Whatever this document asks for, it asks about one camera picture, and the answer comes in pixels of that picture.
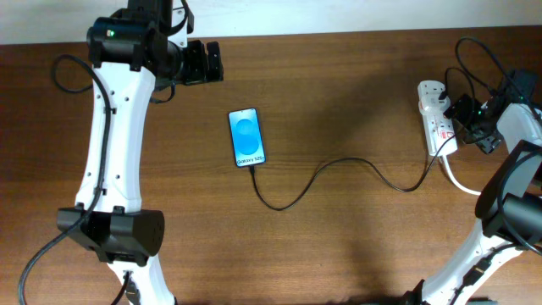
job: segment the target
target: wood grain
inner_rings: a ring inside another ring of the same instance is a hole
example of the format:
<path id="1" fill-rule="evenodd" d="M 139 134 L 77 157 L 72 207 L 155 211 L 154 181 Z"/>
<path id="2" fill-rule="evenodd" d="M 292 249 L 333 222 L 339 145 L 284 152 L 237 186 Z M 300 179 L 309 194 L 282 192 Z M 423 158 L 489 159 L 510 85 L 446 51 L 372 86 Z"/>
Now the wood grain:
<path id="1" fill-rule="evenodd" d="M 256 107 L 268 162 L 257 171 L 263 195 L 294 198 L 323 161 L 358 156 L 399 186 L 426 162 L 417 110 L 421 80 L 441 80 L 456 65 L 460 36 L 487 42 L 507 67 L 542 75 L 539 27 L 414 30 L 219 39 L 225 81 L 179 88 L 147 113 L 141 156 L 146 209 L 160 209 L 160 252 L 169 289 L 185 302 L 326 303 L 399 296 L 450 258 L 474 223 L 476 197 L 457 190 L 438 166 L 422 187 L 402 194 L 360 164 L 321 175 L 286 213 L 256 198 L 248 169 L 238 169 L 227 113 Z M 464 58 L 479 77 L 501 76 L 476 47 Z M 56 210 L 73 205 L 91 127 L 91 94 L 53 87 L 60 53 L 86 57 L 83 44 L 0 47 L 0 303 L 16 303 L 28 259 L 58 232 Z M 59 71 L 69 86 L 87 75 Z M 454 76 L 453 94 L 466 90 Z M 536 91 L 540 97 L 541 86 Z M 487 97 L 478 89 L 481 100 Z M 461 147 L 456 177 L 480 189 L 506 156 Z M 542 264 L 524 254 L 478 292 L 502 304 L 542 299 Z M 34 268 L 30 304 L 108 303 L 118 281 L 92 252 L 64 241 Z"/>

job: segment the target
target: black cable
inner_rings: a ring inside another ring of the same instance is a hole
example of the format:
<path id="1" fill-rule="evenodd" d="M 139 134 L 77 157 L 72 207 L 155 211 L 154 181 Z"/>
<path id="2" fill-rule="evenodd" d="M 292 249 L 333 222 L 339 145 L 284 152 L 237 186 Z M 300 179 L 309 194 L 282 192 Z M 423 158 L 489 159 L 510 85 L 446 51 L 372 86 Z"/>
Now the black cable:
<path id="1" fill-rule="evenodd" d="M 465 289 L 465 286 L 463 284 L 459 286 L 459 288 L 457 288 L 456 292 L 454 293 L 454 297 L 451 299 L 450 305 L 454 305 L 457 302 L 457 299 L 463 292 L 463 289 Z"/>
<path id="2" fill-rule="evenodd" d="M 467 82 L 470 86 L 470 89 L 471 89 L 471 98 L 473 101 L 476 100 L 476 91 L 474 90 L 474 85 L 473 85 L 473 81 L 470 79 L 470 77 L 468 76 L 468 74 L 466 74 L 464 71 L 462 71 L 461 69 L 458 69 L 458 68 L 455 68 L 455 67 L 451 67 L 451 68 L 448 68 L 445 72 L 445 82 L 446 82 L 446 87 L 445 87 L 445 92 L 446 94 L 444 95 L 444 97 L 447 96 L 447 92 L 448 92 L 448 86 L 447 86 L 447 82 L 448 82 L 448 73 L 450 73 L 450 71 L 452 70 L 456 70 L 456 71 L 459 71 L 461 72 L 464 76 L 465 76 L 465 79 L 467 79 Z M 431 163 L 429 163 L 429 166 L 428 168 L 426 168 L 423 173 L 422 173 L 422 176 L 420 177 L 419 181 L 412 187 L 408 187 L 406 189 L 401 189 L 400 187 L 398 186 L 395 186 L 393 183 L 391 183 L 389 180 L 387 180 L 384 175 L 382 175 L 382 173 L 379 171 L 379 169 L 377 169 L 377 167 L 372 164 L 370 161 L 368 161 L 367 159 L 364 159 L 364 158 L 357 158 L 357 157 L 349 157 L 349 158 L 341 158 L 341 159 L 337 159 L 335 161 L 331 161 L 327 164 L 325 164 L 323 167 L 321 167 L 320 169 L 318 169 L 316 171 L 316 173 L 312 176 L 312 178 L 308 181 L 307 185 L 305 186 L 305 188 L 303 189 L 303 191 L 299 194 L 299 196 L 297 196 L 297 198 L 290 204 L 282 207 L 282 208 L 276 208 L 272 205 L 270 205 L 269 203 L 267 203 L 265 201 L 265 199 L 263 199 L 262 197 L 262 194 L 260 194 L 260 191 L 258 190 L 257 188 L 257 183 L 256 183 L 256 177 L 255 177 L 255 173 L 256 173 L 256 169 L 254 167 L 254 165 L 250 166 L 249 167 L 249 170 L 250 170 L 250 173 L 251 173 L 251 177 L 252 177 L 252 186 L 254 187 L 254 191 L 256 192 L 256 195 L 257 197 L 260 199 L 260 201 L 268 208 L 272 209 L 273 211 L 277 211 L 277 212 L 282 212 L 282 211 L 285 211 L 285 210 L 288 210 L 292 207 L 294 207 L 298 202 L 299 200 L 301 200 L 301 198 L 303 196 L 305 196 L 305 194 L 307 193 L 308 189 L 311 187 L 312 183 L 316 180 L 316 178 L 318 177 L 318 175 L 320 175 L 320 173 L 324 170 L 324 169 L 327 169 L 330 165 L 333 165 L 333 164 L 337 164 L 337 163 L 340 163 L 340 162 L 346 162 L 346 161 L 357 161 L 357 162 L 362 162 L 362 163 L 365 163 L 367 165 L 369 165 L 371 168 L 374 169 L 374 171 L 376 172 L 376 174 L 380 177 L 380 179 L 382 179 L 383 182 L 385 182 L 388 186 L 390 186 L 391 188 L 393 188 L 394 190 L 396 191 L 400 191 L 400 192 L 411 192 L 411 191 L 416 191 L 423 183 L 423 181 L 425 180 L 425 178 L 427 177 L 427 174 L 429 173 L 429 171 L 431 170 L 431 168 L 433 167 L 433 164 L 434 164 L 434 161 L 437 159 L 437 157 L 439 157 L 439 153 L 440 151 L 442 150 L 442 148 L 444 148 L 444 146 L 448 143 L 448 141 L 450 141 L 451 139 L 455 138 L 456 135 L 460 134 L 463 130 L 465 130 L 465 126 L 469 125 L 471 123 L 471 121 L 473 120 L 473 117 L 474 117 L 474 102 L 472 102 L 472 105 L 473 105 L 473 109 L 471 111 L 471 113 L 469 114 L 468 116 L 468 119 L 467 119 L 467 122 L 465 123 L 465 125 L 463 125 L 459 131 L 457 133 L 454 134 L 454 136 L 450 137 L 448 140 L 446 140 L 439 148 L 439 150 L 437 150 L 437 153 L 434 155 L 433 159 L 431 160 Z"/>
<path id="3" fill-rule="evenodd" d="M 166 33 L 166 36 L 172 36 L 177 34 L 180 30 L 182 30 L 183 27 L 185 27 L 186 21 L 188 20 L 188 15 L 190 14 L 190 8 L 188 7 L 188 3 L 186 2 L 186 0 L 180 0 L 180 2 L 183 4 L 183 6 L 180 8 L 175 8 L 174 10 L 184 9 L 185 17 L 179 22 L 178 25 L 173 26 L 171 30 Z"/>
<path id="4" fill-rule="evenodd" d="M 501 183 L 499 184 L 499 188 L 498 188 L 498 192 L 497 192 L 497 207 L 499 209 L 499 213 L 501 214 L 501 217 L 502 217 L 502 222 L 503 224 L 505 225 L 506 229 L 510 232 L 510 234 L 520 243 L 522 244 L 522 246 L 526 247 L 528 250 L 531 250 L 532 252 L 535 252 L 536 254 L 542 256 L 542 248 L 534 245 L 534 244 L 531 244 L 530 242 L 526 241 L 518 232 L 517 230 L 514 228 L 513 225 L 510 224 L 509 220 L 508 220 L 508 217 L 506 216 L 506 213 L 505 213 L 505 208 L 504 208 L 504 188 L 505 188 L 505 185 L 508 181 L 508 179 L 510 179 L 510 176 L 513 174 L 513 172 L 519 168 L 522 164 L 524 164 L 525 162 L 527 162 L 529 159 L 531 158 L 534 158 L 535 156 L 537 155 L 540 155 L 542 154 L 542 150 L 537 150 L 537 151 L 534 151 L 534 152 L 530 152 L 529 154 L 527 154 L 525 157 L 523 158 L 520 158 L 519 160 L 516 161 L 516 163 L 514 164 L 514 166 L 512 166 L 508 172 L 506 172 L 506 175 L 505 177 L 503 178 L 503 180 L 501 181 Z"/>
<path id="5" fill-rule="evenodd" d="M 457 42 L 456 44 L 456 58 L 457 58 L 457 62 L 459 63 L 459 65 L 461 65 L 461 67 L 463 68 L 463 70 L 475 81 L 477 81 L 480 85 L 484 86 L 485 88 L 487 88 L 487 90 L 489 91 L 489 94 L 491 94 L 491 96 L 496 96 L 499 92 L 492 88 L 491 86 L 489 86 L 487 83 L 481 81 L 476 75 L 474 75 L 473 73 L 471 73 L 468 69 L 467 69 L 467 66 L 465 66 L 465 64 L 462 62 L 461 60 L 461 56 L 459 55 L 459 47 L 461 46 L 461 44 L 465 41 L 470 41 L 470 42 L 474 42 L 476 43 L 478 46 L 480 46 L 481 48 L 483 48 L 483 50 L 489 55 L 489 57 L 491 58 L 491 60 L 493 61 L 493 63 L 495 64 L 495 66 L 497 66 L 497 68 L 501 71 L 502 75 L 505 77 L 505 79 L 512 85 L 512 87 L 514 88 L 514 90 L 517 92 L 517 94 L 519 94 L 519 96 L 525 101 L 525 104 L 527 104 L 531 110 L 531 112 L 533 113 L 533 116 L 534 118 L 542 125 L 542 116 L 539 115 L 535 110 L 534 110 L 534 106 L 533 104 L 529 101 L 529 99 L 527 98 L 527 96 L 525 96 L 523 94 L 523 92 L 519 89 L 519 86 L 516 84 L 516 82 L 509 76 L 509 74 L 506 72 L 505 68 L 503 67 L 503 65 L 501 64 L 501 62 L 499 61 L 499 59 L 493 54 L 493 52 L 489 49 L 489 47 L 484 44 L 483 42 L 481 42 L 480 40 L 478 40 L 477 38 L 474 38 L 474 37 L 469 37 L 469 36 L 465 36 L 465 37 L 462 37 L 461 39 L 459 39 L 459 41 Z"/>
<path id="6" fill-rule="evenodd" d="M 120 288 L 119 294 L 117 295 L 117 297 L 115 297 L 111 305 L 117 305 L 120 302 L 120 299 L 122 298 L 122 296 L 124 295 L 124 292 L 126 291 L 126 287 L 128 287 L 128 282 L 130 282 L 130 271 L 126 271 L 126 273 L 124 273 L 124 283 L 122 284 L 122 287 Z"/>
<path id="7" fill-rule="evenodd" d="M 303 189 L 303 191 L 301 192 L 301 194 L 299 194 L 299 196 L 296 198 L 296 200 L 294 200 L 292 203 L 288 204 L 287 206 L 285 206 L 283 208 L 276 208 L 276 207 L 273 207 L 272 205 L 270 205 L 269 203 L 267 203 L 265 201 L 265 199 L 263 199 L 262 195 L 260 194 L 260 191 L 257 188 L 256 177 L 255 177 L 256 170 L 254 168 L 254 165 L 250 166 L 249 170 L 250 170 L 251 177 L 252 177 L 252 185 L 254 186 L 254 191 L 256 192 L 257 197 L 260 199 L 261 202 L 263 202 L 263 204 L 266 207 L 272 209 L 273 211 L 277 211 L 277 212 L 282 212 L 282 211 L 285 211 L 287 209 L 290 209 L 290 208 L 294 207 L 299 202 L 299 200 L 305 195 L 305 193 L 307 193 L 307 191 L 311 187 L 312 183 L 316 180 L 316 178 L 320 175 L 320 173 L 322 173 L 322 171 L 324 169 L 327 169 L 329 166 L 331 166 L 333 164 L 337 164 L 337 163 L 340 163 L 340 162 L 346 162 L 346 161 L 357 161 L 357 162 L 365 163 L 365 164 L 369 165 L 371 168 L 373 168 L 374 171 L 376 172 L 376 174 L 380 177 L 380 179 L 382 179 L 383 182 L 385 182 L 388 186 L 390 186 L 394 190 L 400 191 L 400 192 L 411 192 L 411 191 L 416 191 L 422 185 L 423 181 L 425 180 L 425 177 L 427 177 L 427 174 L 429 173 L 429 171 L 433 167 L 434 161 L 439 156 L 440 151 L 442 150 L 442 148 L 444 148 L 444 146 L 448 143 L 448 141 L 450 141 L 454 137 L 456 137 L 456 135 L 451 136 L 448 140 L 446 140 L 440 146 L 439 150 L 437 151 L 437 153 L 434 155 L 433 159 L 431 160 L 431 163 L 429 163 L 428 168 L 426 168 L 424 170 L 424 172 L 422 173 L 422 177 L 420 178 L 420 180 L 414 186 L 408 187 L 408 188 L 405 188 L 405 189 L 401 189 L 400 187 L 395 186 L 393 183 L 391 183 L 389 180 L 387 180 L 384 177 L 384 175 L 382 175 L 382 173 L 379 171 L 379 169 L 374 164 L 372 164 L 370 161 L 368 161 L 368 160 L 366 160 L 364 158 L 357 158 L 357 157 L 340 158 L 340 159 L 337 159 L 335 161 L 331 161 L 331 162 L 325 164 L 320 169 L 318 169 L 316 171 L 316 173 L 312 176 L 312 178 L 308 181 L 307 186 L 305 186 L 305 189 Z"/>
<path id="8" fill-rule="evenodd" d="M 504 246 L 494 248 L 493 251 L 491 251 L 491 253 L 487 257 L 480 259 L 476 263 L 476 265 L 474 265 L 467 272 L 467 274 L 463 276 L 463 282 L 454 292 L 454 297 L 451 299 L 450 305 L 454 305 L 457 302 L 457 299 L 462 294 L 463 289 L 465 289 L 465 287 L 476 284 L 476 282 L 484 275 L 485 271 L 490 267 L 491 261 L 493 260 L 493 258 L 495 258 L 497 254 L 505 251 L 506 249 L 510 249 L 514 247 L 517 248 L 518 250 L 523 250 L 520 247 L 518 247 L 516 244 L 513 244 L 513 243 L 507 244 Z"/>
<path id="9" fill-rule="evenodd" d="M 82 89 L 72 90 L 72 89 L 65 88 L 64 86 L 60 85 L 57 82 L 56 70 L 57 70 L 58 64 L 64 59 L 72 60 L 75 63 L 77 63 L 79 66 L 81 66 L 86 71 L 86 73 L 88 73 L 91 76 L 91 78 L 96 82 L 96 85 L 98 86 L 98 88 L 100 89 L 100 92 L 102 93 L 102 98 L 105 105 L 105 124 L 103 128 L 102 151 L 100 153 L 100 168 L 97 175 L 97 186 L 94 189 L 94 198 L 92 199 L 91 205 L 85 211 L 85 213 L 83 213 L 83 215 L 79 219 L 77 219 L 77 221 L 75 221 L 74 224 L 71 225 L 66 231 L 60 233 L 57 237 L 53 238 L 50 242 L 48 242 L 45 246 L 43 246 L 40 249 L 40 251 L 38 251 L 26 265 L 19 279 L 18 295 L 19 295 L 19 303 L 21 305 L 26 304 L 25 283 L 34 265 L 47 251 L 49 251 L 52 247 L 54 247 L 59 242 L 61 242 L 64 238 L 66 238 L 71 232 L 73 232 L 76 228 L 78 228 L 84 221 L 86 221 L 91 216 L 91 213 L 96 207 L 98 200 L 100 199 L 100 195 L 102 194 L 102 183 L 103 183 L 103 177 L 105 175 L 106 156 L 107 156 L 107 151 L 108 151 L 109 128 L 111 125 L 111 104 L 109 102 L 108 93 L 105 90 L 105 87 L 103 86 L 102 81 L 98 78 L 96 73 L 94 73 L 92 68 L 88 64 L 86 64 L 84 61 L 82 61 L 80 58 L 77 58 L 76 56 L 69 55 L 69 54 L 60 55 L 53 62 L 53 67 L 52 67 L 53 82 L 60 90 L 67 93 L 75 94 L 75 93 L 81 93 L 86 90 L 89 90 L 87 88 L 91 87 L 91 86 L 87 86 Z"/>
<path id="10" fill-rule="evenodd" d="M 446 69 L 446 71 L 444 72 L 444 92 L 442 92 L 440 94 L 440 97 L 439 99 L 442 100 L 444 99 L 445 97 L 448 96 L 448 93 L 450 92 L 450 87 L 448 87 L 448 74 L 451 72 L 451 71 L 457 71 L 461 74 L 463 74 L 463 76 L 465 76 L 465 79 L 467 80 L 468 82 L 468 85 L 471 89 L 471 95 L 472 95 L 472 101 L 473 101 L 473 104 L 476 102 L 476 96 L 475 96 L 475 90 L 474 90 L 474 84 L 473 84 L 473 81 L 471 80 L 471 78 L 468 76 L 468 74 L 463 71 L 462 69 L 459 69 L 457 67 L 450 67 L 448 69 Z"/>
<path id="11" fill-rule="evenodd" d="M 169 93 L 169 97 L 167 100 L 161 100 L 161 99 L 157 99 L 157 98 L 154 98 L 154 97 L 151 97 L 150 99 L 150 103 L 155 103 L 155 104 L 161 104 L 161 103 L 167 103 L 169 101 L 171 101 L 174 97 L 175 97 L 175 83 L 172 83 L 171 86 L 169 87 L 169 90 L 171 93 Z"/>

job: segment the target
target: power strip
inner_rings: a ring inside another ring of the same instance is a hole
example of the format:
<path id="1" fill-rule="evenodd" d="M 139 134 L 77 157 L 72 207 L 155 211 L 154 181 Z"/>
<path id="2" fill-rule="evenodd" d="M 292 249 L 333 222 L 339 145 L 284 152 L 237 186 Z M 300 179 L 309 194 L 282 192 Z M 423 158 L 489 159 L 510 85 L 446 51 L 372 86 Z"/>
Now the power strip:
<path id="1" fill-rule="evenodd" d="M 451 119 L 444 116 L 444 112 L 450 107 L 450 98 L 439 99 L 444 90 L 444 85 L 436 80 L 425 80 L 418 86 L 420 98 L 418 106 L 422 114 L 425 139 L 431 156 L 434 156 L 440 147 L 455 135 Z M 440 150 L 439 157 L 454 153 L 456 150 L 457 141 L 453 138 Z"/>

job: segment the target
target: phone screen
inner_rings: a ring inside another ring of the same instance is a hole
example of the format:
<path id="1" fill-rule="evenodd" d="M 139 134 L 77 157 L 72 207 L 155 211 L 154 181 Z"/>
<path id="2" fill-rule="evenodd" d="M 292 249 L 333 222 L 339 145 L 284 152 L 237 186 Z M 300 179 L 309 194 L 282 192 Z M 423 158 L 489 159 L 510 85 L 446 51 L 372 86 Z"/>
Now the phone screen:
<path id="1" fill-rule="evenodd" d="M 262 134 L 256 109 L 231 112 L 231 139 L 234 143 L 235 163 L 239 167 L 265 162 Z"/>

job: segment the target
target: white cable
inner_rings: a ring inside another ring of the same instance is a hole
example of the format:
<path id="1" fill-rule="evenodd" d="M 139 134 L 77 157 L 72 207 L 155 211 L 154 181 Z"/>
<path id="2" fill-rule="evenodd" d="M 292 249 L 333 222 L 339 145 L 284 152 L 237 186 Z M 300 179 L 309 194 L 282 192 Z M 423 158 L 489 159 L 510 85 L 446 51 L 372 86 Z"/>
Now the white cable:
<path id="1" fill-rule="evenodd" d="M 448 164 L 448 158 L 446 156 L 442 156 L 442 161 L 444 162 L 444 166 L 446 167 L 446 173 L 448 174 L 448 177 L 450 177 L 451 182 L 455 184 L 460 190 L 467 192 L 472 195 L 480 196 L 479 191 L 473 191 L 471 189 L 467 189 L 465 186 L 462 186 L 461 183 L 459 183 L 456 180 L 456 177 L 451 173 L 450 165 Z"/>

